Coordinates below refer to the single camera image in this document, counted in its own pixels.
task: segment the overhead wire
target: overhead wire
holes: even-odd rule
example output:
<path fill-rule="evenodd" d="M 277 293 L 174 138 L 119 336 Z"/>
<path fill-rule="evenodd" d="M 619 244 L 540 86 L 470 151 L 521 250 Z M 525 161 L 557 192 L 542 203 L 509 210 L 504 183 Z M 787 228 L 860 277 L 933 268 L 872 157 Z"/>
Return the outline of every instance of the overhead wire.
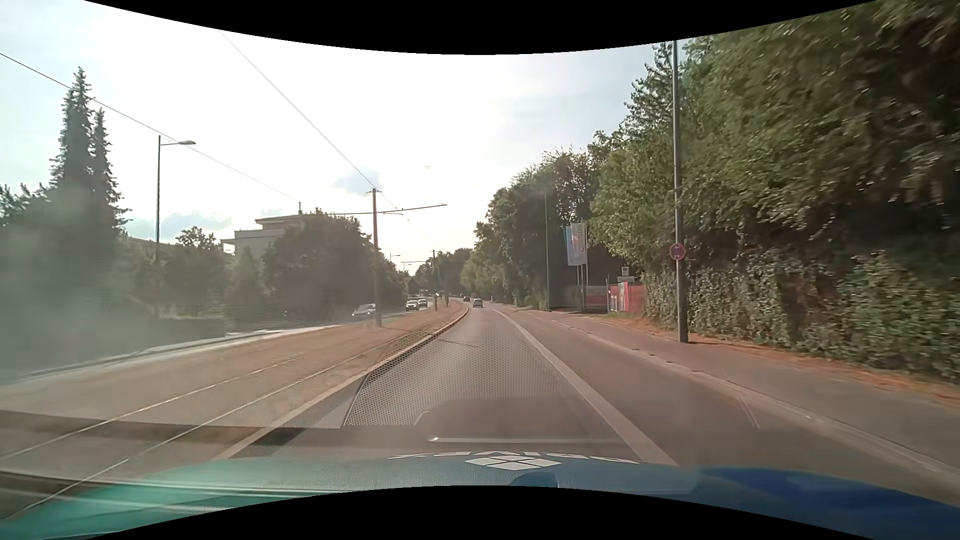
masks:
<path fill-rule="evenodd" d="M 296 105 L 294 105 L 294 102 L 290 101 L 290 98 L 288 98 L 288 97 L 286 96 L 286 94 L 284 94 L 283 91 L 280 90 L 280 88 L 278 88 L 278 87 L 274 84 L 274 82 L 271 81 L 270 78 L 267 77 L 267 75 L 266 75 L 263 71 L 261 71 L 260 68 L 257 67 L 256 64 L 253 63 L 253 61 L 250 60 L 250 58 L 243 53 L 243 51 L 240 50 L 240 47 L 237 47 L 236 44 L 235 44 L 233 41 L 231 41 L 230 38 L 227 37 L 227 35 L 224 34 L 224 32 L 223 32 L 222 30 L 219 30 L 219 29 L 218 29 L 217 32 L 219 32 L 220 35 L 223 36 L 224 39 L 227 40 L 227 43 L 229 43 L 234 49 L 236 49 L 236 51 L 237 51 L 238 53 L 240 53 L 240 56 L 242 56 L 242 57 L 244 58 L 244 60 L 246 60 L 246 61 L 253 67 L 253 69 L 255 69 L 256 72 L 259 73 L 260 76 L 263 77 L 264 80 L 266 80 L 267 83 L 269 83 L 270 86 L 272 86 L 272 87 L 277 91 L 277 93 L 279 93 L 281 96 L 283 96 L 283 99 L 285 99 L 285 100 L 287 101 L 287 103 L 289 103 L 290 106 L 293 107 L 294 110 L 296 110 L 296 111 L 300 114 L 300 116 L 302 116 L 303 119 L 306 120 L 307 123 L 310 124 L 310 126 L 311 126 L 314 130 L 316 130 L 316 132 L 317 132 L 318 134 L 320 134 L 320 136 L 323 137 L 324 140 L 326 140 L 326 142 L 328 142 L 328 143 L 330 144 L 330 146 L 333 147 L 333 149 L 336 150 L 337 153 L 340 154 L 340 156 L 341 156 L 347 163 L 349 163 L 349 165 L 350 165 L 351 167 L 353 167 L 353 170 L 355 170 L 355 171 L 357 172 L 357 174 L 359 174 L 364 180 L 367 181 L 367 184 L 370 184 L 373 189 L 376 189 L 377 192 L 380 193 L 380 196 L 383 198 L 384 201 L 386 201 L 387 203 L 389 203 L 390 206 L 394 207 L 395 209 L 397 208 L 397 206 L 396 206 L 390 199 L 388 199 L 385 195 L 383 195 L 383 192 L 380 191 L 380 188 L 377 187 L 373 182 L 371 182 L 370 179 L 367 178 L 367 175 L 363 174 L 363 171 L 361 171 L 359 167 L 357 167 L 356 165 L 354 165 L 354 164 L 353 164 L 353 161 L 350 161 L 350 159 L 349 159 L 343 152 L 341 152 L 339 148 L 337 148 L 337 145 L 333 144 L 333 141 L 331 141 L 331 140 L 329 139 L 329 137 L 327 137 L 326 135 L 324 135 L 324 132 L 320 131 L 320 128 L 318 128 L 313 122 L 311 122 L 310 119 L 307 118 L 306 114 L 304 114 L 303 111 L 300 110 L 300 108 L 298 108 Z M 414 222 L 410 221 L 410 218 L 408 218 L 407 216 L 403 215 L 403 219 L 407 220 L 407 223 L 409 223 L 411 227 L 413 227 L 418 233 L 420 233 L 420 235 L 423 236 L 423 238 L 427 241 L 427 243 L 429 243 L 429 244 L 430 244 L 431 246 L 433 246 L 433 247 L 436 247 L 436 245 L 433 243 L 433 241 L 431 241 L 430 238 L 427 237 L 427 235 L 423 233 L 423 231 L 421 231 L 416 225 L 414 225 Z"/>
<path fill-rule="evenodd" d="M 58 81 L 57 79 L 54 79 L 53 77 L 47 75 L 46 73 L 43 73 L 42 71 L 40 71 L 40 70 L 38 70 L 38 69 L 35 69 L 35 68 L 31 67 L 30 65 L 27 65 L 26 63 L 24 63 L 24 62 L 22 62 L 22 61 L 19 61 L 19 60 L 15 59 L 15 58 L 7 55 L 7 54 L 4 54 L 4 53 L 0 52 L 0 56 L 4 57 L 5 59 L 7 59 L 7 60 L 9 60 L 9 61 L 12 61 L 13 63 L 16 63 L 16 64 L 20 65 L 20 66 L 22 66 L 22 67 L 26 67 L 27 69 L 33 71 L 33 72 L 36 73 L 37 75 L 39 75 L 39 76 L 41 76 L 41 77 L 43 77 L 43 78 L 45 78 L 45 79 L 48 79 L 48 80 L 50 80 L 50 81 L 52 81 L 52 82 L 54 82 L 54 83 L 56 83 L 56 84 L 58 84 L 58 85 L 60 85 L 60 86 L 63 86 L 64 88 L 69 89 L 69 88 L 72 87 L 72 86 L 70 86 L 70 85 L 67 85 L 67 84 L 61 82 L 61 81 Z M 156 134 L 158 134 L 158 135 L 160 135 L 160 136 L 162 136 L 162 137 L 165 137 L 167 140 L 174 141 L 174 142 L 180 140 L 180 139 L 176 139 L 176 138 L 173 138 L 173 137 L 165 134 L 164 132 L 158 130 L 157 128 L 154 128 L 153 126 L 149 126 L 149 125 L 147 125 L 147 124 L 145 124 L 145 123 L 137 120 L 136 118 L 133 118 L 133 117 L 130 116 L 129 114 L 125 114 L 125 113 L 121 112 L 120 110 L 114 109 L 114 108 L 111 107 L 110 105 L 107 105 L 106 103 L 104 103 L 104 102 L 102 102 L 102 101 L 100 101 L 100 100 L 98 100 L 98 99 L 96 99 L 96 98 L 90 98 L 90 101 L 92 101 L 92 102 L 94 102 L 94 103 L 97 103 L 97 104 L 99 104 L 99 105 L 102 105 L 103 107 L 105 107 L 105 108 L 107 108 L 107 109 L 109 109 L 109 110 L 112 110 L 113 112 L 116 112 L 117 114 L 119 114 L 119 115 L 121 115 L 121 116 L 123 116 L 123 117 L 125 117 L 125 118 L 127 118 L 127 119 L 129 119 L 129 120 L 131 120 L 131 121 L 133 121 L 133 122 L 136 122 L 137 124 L 140 124 L 140 125 L 143 126 L 144 128 L 147 128 L 148 130 L 150 130 L 150 131 L 152 131 L 152 132 L 154 132 L 154 133 L 156 133 Z M 269 184 L 267 184 L 267 183 L 265 183 L 265 182 L 261 182 L 261 181 L 259 181 L 258 179 L 250 176 L 249 174 L 247 174 L 247 173 L 245 173 L 245 172 L 243 172 L 243 171 L 237 170 L 236 168 L 234 168 L 234 167 L 232 167 L 232 166 L 230 166 L 230 165 L 227 165 L 226 163 L 224 163 L 224 162 L 222 162 L 222 161 L 220 161 L 220 160 L 217 160 L 216 158 L 213 158 L 212 156 L 209 156 L 209 155 L 207 155 L 207 154 L 205 154 L 205 153 L 197 150 L 196 148 L 193 148 L 192 146 L 187 146 L 187 148 L 190 149 L 190 150 L 192 150 L 192 151 L 194 151 L 194 152 L 196 152 L 197 154 L 200 154 L 201 156 L 207 158 L 208 160 L 215 161 L 216 163 L 219 163 L 219 164 L 223 165 L 224 167 L 230 169 L 231 171 L 233 171 L 233 172 L 235 172 L 235 173 L 238 173 L 238 174 L 240 174 L 240 175 L 243 175 L 243 176 L 249 178 L 250 180 L 253 180 L 253 181 L 256 182 L 256 183 L 258 183 L 258 184 L 260 184 L 260 185 L 263 185 L 264 187 L 267 187 L 267 188 L 269 188 L 269 189 L 272 189 L 273 191 L 279 193 L 280 195 L 283 195 L 284 197 L 286 197 L 286 198 L 288 198 L 288 199 L 290 199 L 290 200 L 292 200 L 292 201 L 294 201 L 294 202 L 296 202 L 296 203 L 298 203 L 298 204 L 301 203 L 301 201 L 300 201 L 299 199 L 297 199 L 296 197 L 293 197 L 293 196 L 291 196 L 291 195 L 289 195 L 289 194 L 287 194 L 287 193 L 284 193 L 283 191 L 280 191 L 279 189 L 273 187 L 272 185 L 269 185 Z"/>

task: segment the building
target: building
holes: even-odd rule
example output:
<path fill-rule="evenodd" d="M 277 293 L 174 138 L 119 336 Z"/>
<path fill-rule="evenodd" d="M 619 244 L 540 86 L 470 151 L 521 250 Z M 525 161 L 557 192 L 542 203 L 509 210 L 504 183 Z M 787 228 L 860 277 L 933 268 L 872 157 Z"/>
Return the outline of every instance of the building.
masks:
<path fill-rule="evenodd" d="M 254 258 L 261 258 L 274 240 L 283 236 L 287 227 L 302 227 L 307 214 L 279 215 L 275 217 L 261 217 L 256 221 L 260 229 L 234 231 L 233 238 L 224 238 L 225 244 L 230 244 L 236 255 L 240 255 L 244 248 L 250 248 Z"/>

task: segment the sign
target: sign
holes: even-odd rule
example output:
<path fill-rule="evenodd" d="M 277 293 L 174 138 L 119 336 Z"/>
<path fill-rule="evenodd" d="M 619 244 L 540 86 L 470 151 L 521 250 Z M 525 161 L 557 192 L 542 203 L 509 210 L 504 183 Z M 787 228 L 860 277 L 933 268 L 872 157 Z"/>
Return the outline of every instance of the sign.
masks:
<path fill-rule="evenodd" d="M 683 260 L 686 256 L 686 248 L 683 244 L 674 244 L 670 246 L 670 258 L 674 260 Z"/>
<path fill-rule="evenodd" d="M 587 224 L 571 223 L 566 226 L 566 264 L 587 264 Z"/>

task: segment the bush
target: bush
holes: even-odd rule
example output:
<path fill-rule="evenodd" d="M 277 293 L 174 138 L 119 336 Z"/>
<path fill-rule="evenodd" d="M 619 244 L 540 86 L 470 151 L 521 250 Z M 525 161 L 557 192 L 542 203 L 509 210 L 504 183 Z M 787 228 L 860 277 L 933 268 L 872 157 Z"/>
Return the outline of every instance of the bush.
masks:
<path fill-rule="evenodd" d="M 676 328 L 674 273 L 645 273 L 644 315 Z M 756 343 L 960 379 L 960 291 L 886 252 L 802 264 L 778 251 L 689 276 L 689 327 Z"/>

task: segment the metal pole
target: metal pole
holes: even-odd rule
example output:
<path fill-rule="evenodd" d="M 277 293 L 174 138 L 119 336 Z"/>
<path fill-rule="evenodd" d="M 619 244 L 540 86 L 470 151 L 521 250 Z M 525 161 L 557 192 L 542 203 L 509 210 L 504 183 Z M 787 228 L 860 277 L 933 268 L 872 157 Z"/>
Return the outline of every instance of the metal pole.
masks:
<path fill-rule="evenodd" d="M 546 187 L 543 189 L 543 243 L 546 248 L 546 310 L 550 310 L 550 218 L 546 211 Z"/>
<path fill-rule="evenodd" d="M 437 296 L 440 293 L 440 272 L 437 268 L 437 250 L 433 250 L 433 310 L 436 311 L 440 309 L 437 307 L 437 301 L 440 300 L 440 297 Z"/>
<path fill-rule="evenodd" d="M 154 316 L 160 316 L 160 135 L 156 136 L 156 229 L 154 235 L 154 279 L 157 298 L 154 299 Z"/>
<path fill-rule="evenodd" d="M 590 286 L 590 242 L 589 242 L 589 231 L 587 230 L 587 223 L 584 223 L 584 252 L 586 257 L 584 257 L 584 311 L 587 310 L 587 287 Z"/>
<path fill-rule="evenodd" d="M 376 187 L 373 194 L 373 321 L 378 327 L 383 326 L 383 317 L 380 310 L 380 242 L 376 234 Z"/>
<path fill-rule="evenodd" d="M 684 208 L 681 204 L 680 181 L 680 65 L 677 61 L 677 40 L 673 41 L 673 195 L 676 205 L 674 231 L 676 242 L 684 243 Z M 686 279 L 685 263 L 681 258 L 677 261 L 677 334 L 681 343 L 687 343 L 689 337 L 686 331 Z"/>

